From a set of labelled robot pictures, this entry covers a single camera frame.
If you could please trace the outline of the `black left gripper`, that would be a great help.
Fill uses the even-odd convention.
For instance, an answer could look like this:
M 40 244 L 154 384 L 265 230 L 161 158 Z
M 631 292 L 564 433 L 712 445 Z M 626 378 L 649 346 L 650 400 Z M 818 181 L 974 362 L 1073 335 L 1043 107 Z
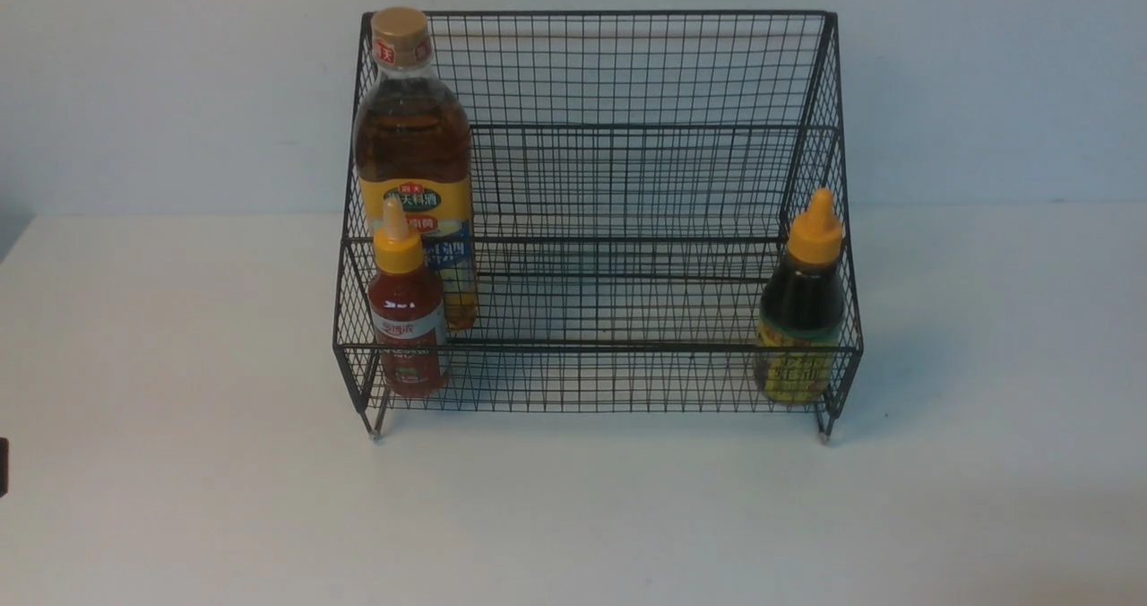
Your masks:
M 0 438 L 0 497 L 9 491 L 9 441 Z

